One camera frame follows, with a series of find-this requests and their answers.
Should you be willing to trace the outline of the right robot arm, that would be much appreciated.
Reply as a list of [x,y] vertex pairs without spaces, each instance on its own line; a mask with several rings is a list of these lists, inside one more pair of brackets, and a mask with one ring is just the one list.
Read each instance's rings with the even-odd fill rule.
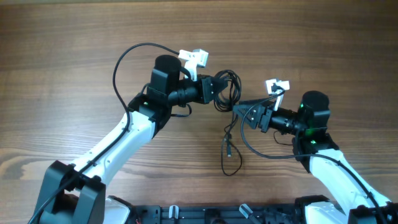
[[397,223],[397,204],[372,188],[347,162],[327,132],[329,98],[306,92],[297,111],[274,107],[283,94],[242,101],[233,111],[252,129],[275,129],[293,135],[291,157],[316,177],[332,194],[296,199],[301,223]]

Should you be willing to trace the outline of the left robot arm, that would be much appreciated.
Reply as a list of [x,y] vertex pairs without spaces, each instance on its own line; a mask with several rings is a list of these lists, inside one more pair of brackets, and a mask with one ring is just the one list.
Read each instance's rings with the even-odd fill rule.
[[70,164],[52,163],[45,171],[30,223],[136,223],[134,206],[106,189],[127,160],[166,125],[173,106],[208,104],[227,86],[220,77],[197,74],[205,60],[161,55],[150,82],[129,104],[117,126]]

